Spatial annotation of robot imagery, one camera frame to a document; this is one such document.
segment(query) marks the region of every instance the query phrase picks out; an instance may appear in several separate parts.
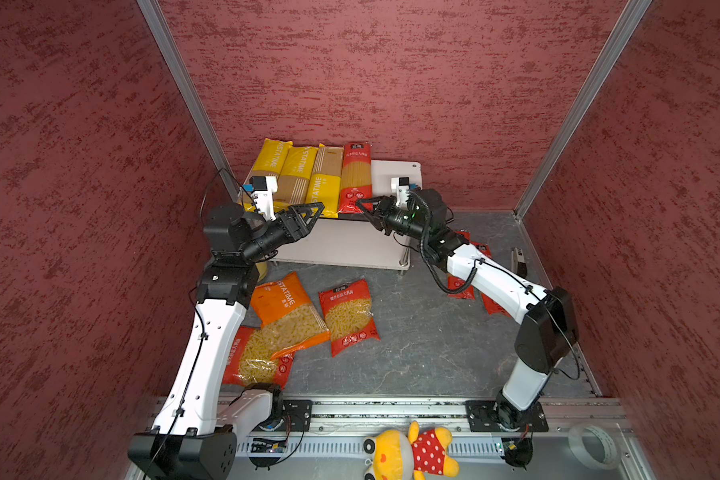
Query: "plush toy arm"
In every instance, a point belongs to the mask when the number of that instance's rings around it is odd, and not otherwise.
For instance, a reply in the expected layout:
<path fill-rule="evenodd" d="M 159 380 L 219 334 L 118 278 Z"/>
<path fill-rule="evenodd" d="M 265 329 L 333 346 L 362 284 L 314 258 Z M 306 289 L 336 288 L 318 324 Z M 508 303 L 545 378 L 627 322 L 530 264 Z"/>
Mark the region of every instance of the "plush toy arm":
<path fill-rule="evenodd" d="M 413 442 L 416 441 L 416 438 L 418 438 L 418 422 L 413 420 L 411 422 L 411 426 L 408 428 L 408 442 L 413 444 Z"/>

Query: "red polka dot dress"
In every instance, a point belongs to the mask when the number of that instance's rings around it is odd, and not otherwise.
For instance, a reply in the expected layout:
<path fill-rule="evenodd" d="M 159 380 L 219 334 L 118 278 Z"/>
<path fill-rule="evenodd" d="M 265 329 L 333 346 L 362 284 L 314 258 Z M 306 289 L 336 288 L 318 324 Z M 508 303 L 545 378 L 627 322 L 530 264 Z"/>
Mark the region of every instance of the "red polka dot dress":
<path fill-rule="evenodd" d="M 445 448 L 440 445 L 434 429 L 419 433 L 413 442 L 413 468 L 424 473 L 443 475 Z"/>

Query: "plush toy leg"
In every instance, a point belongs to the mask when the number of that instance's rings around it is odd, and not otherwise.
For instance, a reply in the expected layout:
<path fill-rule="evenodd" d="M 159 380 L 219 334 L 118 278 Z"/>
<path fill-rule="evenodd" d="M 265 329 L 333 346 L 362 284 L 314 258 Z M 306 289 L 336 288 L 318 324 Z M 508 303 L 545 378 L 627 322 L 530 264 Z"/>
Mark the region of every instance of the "plush toy leg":
<path fill-rule="evenodd" d="M 458 462 L 453 460 L 451 457 L 446 456 L 445 461 L 443 462 L 443 475 L 446 477 L 455 477 L 458 475 Z"/>
<path fill-rule="evenodd" d="M 447 428 L 443 427 L 437 427 L 434 430 L 434 435 L 438 437 L 438 440 L 440 441 L 440 445 L 442 445 L 444 448 L 448 448 L 449 445 L 451 445 L 451 440 L 453 440 L 453 435 L 451 435 L 451 432 Z"/>
<path fill-rule="evenodd" d="M 413 420 L 411 422 L 411 426 L 408 428 L 408 441 L 413 445 L 413 442 L 416 441 L 416 438 L 418 438 L 418 422 Z"/>

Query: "orange pasta package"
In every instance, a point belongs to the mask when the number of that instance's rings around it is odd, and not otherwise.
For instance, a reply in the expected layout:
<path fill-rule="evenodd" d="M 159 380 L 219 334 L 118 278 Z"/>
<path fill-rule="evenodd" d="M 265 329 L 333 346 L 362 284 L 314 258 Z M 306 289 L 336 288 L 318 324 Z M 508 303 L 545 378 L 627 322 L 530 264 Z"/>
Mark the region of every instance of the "orange pasta package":
<path fill-rule="evenodd" d="M 357 142 L 344 147 L 342 191 L 338 201 L 340 214 L 360 214 L 355 205 L 358 198 L 373 197 L 371 181 L 371 144 Z"/>
<path fill-rule="evenodd" d="M 371 292 L 365 279 L 321 292 L 320 307 L 331 331 L 332 356 L 363 340 L 382 339 L 371 314 Z"/>
<path fill-rule="evenodd" d="M 270 360 L 331 338 L 296 272 L 259 285 L 253 291 L 251 308 L 262 321 L 262 342 Z"/>
<path fill-rule="evenodd" d="M 232 342 L 222 383 L 248 386 L 253 383 L 276 383 L 286 388 L 293 365 L 293 353 L 272 360 L 270 341 L 264 330 L 241 326 Z"/>

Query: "black mounting plate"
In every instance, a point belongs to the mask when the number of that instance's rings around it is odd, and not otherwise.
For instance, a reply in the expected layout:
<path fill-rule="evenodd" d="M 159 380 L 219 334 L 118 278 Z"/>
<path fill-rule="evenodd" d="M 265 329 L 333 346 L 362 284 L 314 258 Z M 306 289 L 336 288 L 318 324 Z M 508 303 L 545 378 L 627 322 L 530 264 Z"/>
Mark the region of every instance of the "black mounting plate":
<path fill-rule="evenodd" d="M 309 423 L 312 420 L 312 400 L 289 400 L 286 398 L 282 401 L 282 412 L 284 416 L 291 418 L 291 432 L 309 431 Z M 254 432 L 266 433 L 284 432 L 285 430 L 285 422 L 272 429 L 262 428 L 260 425 L 253 429 Z"/>
<path fill-rule="evenodd" d="M 493 400 L 467 400 L 464 402 L 467 407 L 469 429 L 472 432 L 508 433 L 499 424 L 490 420 L 490 412 L 494 409 L 495 403 Z M 547 417 L 538 402 L 530 408 L 530 427 L 534 432 L 548 432 L 550 430 Z"/>

